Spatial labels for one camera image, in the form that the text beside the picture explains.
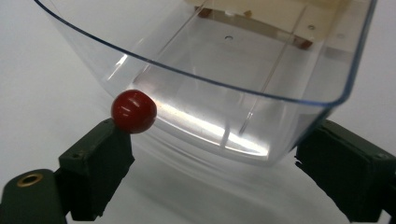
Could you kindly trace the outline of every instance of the transparent plastic container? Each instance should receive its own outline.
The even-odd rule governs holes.
[[[197,150],[271,165],[351,92],[374,0],[35,0],[113,96]],[[158,140],[162,144],[174,144]]]

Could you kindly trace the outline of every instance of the white surface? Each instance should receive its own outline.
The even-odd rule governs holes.
[[[395,9],[396,1],[379,0],[354,91],[331,116],[394,155]],[[59,155],[109,117],[112,99],[33,1],[3,0],[0,34],[0,186],[4,186],[32,169],[57,169]]]

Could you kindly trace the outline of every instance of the red ball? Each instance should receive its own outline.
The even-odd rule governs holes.
[[[127,133],[142,133],[154,123],[157,106],[143,92],[121,93],[111,106],[111,117],[118,128]]]

